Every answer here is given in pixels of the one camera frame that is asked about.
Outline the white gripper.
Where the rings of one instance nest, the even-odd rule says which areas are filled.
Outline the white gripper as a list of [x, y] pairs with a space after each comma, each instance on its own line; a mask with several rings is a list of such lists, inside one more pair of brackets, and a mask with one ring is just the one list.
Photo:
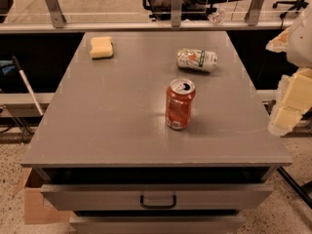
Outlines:
[[287, 52], [288, 62], [301, 67], [292, 76], [283, 75], [278, 84], [268, 132], [281, 137], [312, 108], [312, 8], [306, 7], [291, 27], [267, 43], [266, 50]]

